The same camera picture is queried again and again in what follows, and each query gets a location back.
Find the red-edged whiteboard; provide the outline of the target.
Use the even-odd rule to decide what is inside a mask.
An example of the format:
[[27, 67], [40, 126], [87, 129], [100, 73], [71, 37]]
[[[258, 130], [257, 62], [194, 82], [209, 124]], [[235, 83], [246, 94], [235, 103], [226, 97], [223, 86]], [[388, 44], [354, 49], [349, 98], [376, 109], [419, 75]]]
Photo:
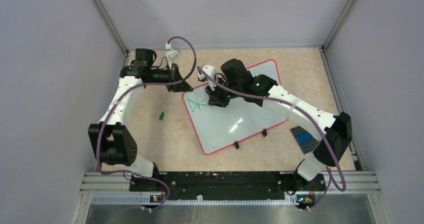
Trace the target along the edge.
[[183, 104], [204, 154], [209, 155], [233, 145], [234, 142], [261, 134], [284, 123], [285, 116], [261, 108], [254, 103], [235, 98], [225, 108], [199, 105], [208, 101], [207, 83], [197, 86], [193, 92], [182, 95]]

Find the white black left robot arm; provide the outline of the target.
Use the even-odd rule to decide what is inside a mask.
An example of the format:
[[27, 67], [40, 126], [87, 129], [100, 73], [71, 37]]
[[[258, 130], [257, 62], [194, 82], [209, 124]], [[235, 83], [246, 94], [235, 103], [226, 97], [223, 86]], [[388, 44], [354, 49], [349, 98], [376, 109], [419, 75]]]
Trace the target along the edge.
[[100, 171], [103, 164], [117, 166], [124, 171], [141, 175], [141, 184], [149, 191], [160, 186], [160, 177], [154, 173], [155, 164], [138, 154], [138, 146], [128, 125], [136, 102], [145, 85], [155, 83], [166, 86], [169, 92], [192, 91], [182, 78], [173, 60], [180, 56], [177, 49], [168, 48], [166, 67], [154, 66], [157, 53], [138, 48], [130, 65], [122, 68], [116, 93], [106, 113], [88, 128], [89, 139]]

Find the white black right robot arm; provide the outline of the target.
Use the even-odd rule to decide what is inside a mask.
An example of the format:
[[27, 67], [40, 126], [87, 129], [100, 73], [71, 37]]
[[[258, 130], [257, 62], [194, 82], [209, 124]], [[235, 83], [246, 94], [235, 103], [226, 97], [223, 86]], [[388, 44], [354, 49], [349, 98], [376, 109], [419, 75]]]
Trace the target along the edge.
[[207, 81], [210, 106], [227, 107], [230, 100], [245, 102], [274, 111], [295, 122], [318, 141], [318, 145], [299, 164], [293, 184], [307, 190], [316, 175], [329, 168], [340, 167], [340, 159], [352, 141], [352, 119], [349, 114], [333, 114], [314, 107], [285, 90], [276, 80], [247, 70], [241, 60], [231, 59], [221, 66], [222, 78], [215, 78], [216, 69], [198, 67], [200, 81]]

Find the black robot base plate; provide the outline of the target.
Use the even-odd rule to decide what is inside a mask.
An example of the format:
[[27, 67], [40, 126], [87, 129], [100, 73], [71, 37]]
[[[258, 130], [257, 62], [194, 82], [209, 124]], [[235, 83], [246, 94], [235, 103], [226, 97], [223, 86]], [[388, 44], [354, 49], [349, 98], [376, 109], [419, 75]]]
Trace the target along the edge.
[[210, 201], [283, 200], [294, 194], [324, 191], [322, 174], [306, 181], [293, 172], [159, 172], [154, 180], [132, 177], [129, 190], [165, 195], [169, 200], [193, 200], [202, 196]]

